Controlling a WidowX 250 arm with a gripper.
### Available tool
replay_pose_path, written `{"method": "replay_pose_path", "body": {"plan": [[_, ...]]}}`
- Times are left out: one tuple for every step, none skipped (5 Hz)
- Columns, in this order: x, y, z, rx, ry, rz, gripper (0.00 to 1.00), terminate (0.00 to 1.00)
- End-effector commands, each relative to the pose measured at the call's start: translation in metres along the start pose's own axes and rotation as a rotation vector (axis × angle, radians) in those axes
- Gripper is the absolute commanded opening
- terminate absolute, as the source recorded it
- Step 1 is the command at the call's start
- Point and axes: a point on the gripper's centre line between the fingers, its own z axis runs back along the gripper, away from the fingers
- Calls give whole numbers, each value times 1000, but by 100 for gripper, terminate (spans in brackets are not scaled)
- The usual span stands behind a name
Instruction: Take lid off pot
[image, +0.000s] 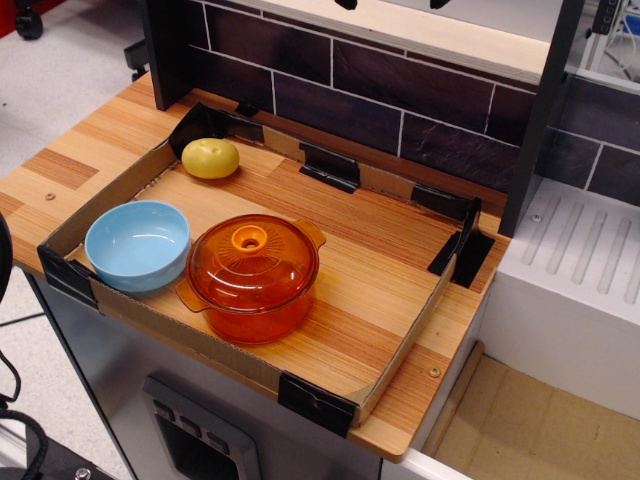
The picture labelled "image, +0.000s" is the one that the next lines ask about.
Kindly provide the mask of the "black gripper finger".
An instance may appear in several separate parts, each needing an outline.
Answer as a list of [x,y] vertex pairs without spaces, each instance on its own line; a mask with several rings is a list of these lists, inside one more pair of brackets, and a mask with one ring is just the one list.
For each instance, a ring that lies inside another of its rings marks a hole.
[[450,0],[430,0],[430,8],[431,9],[441,9],[445,5],[447,5]]
[[335,0],[335,3],[346,10],[355,10],[358,6],[358,0]]

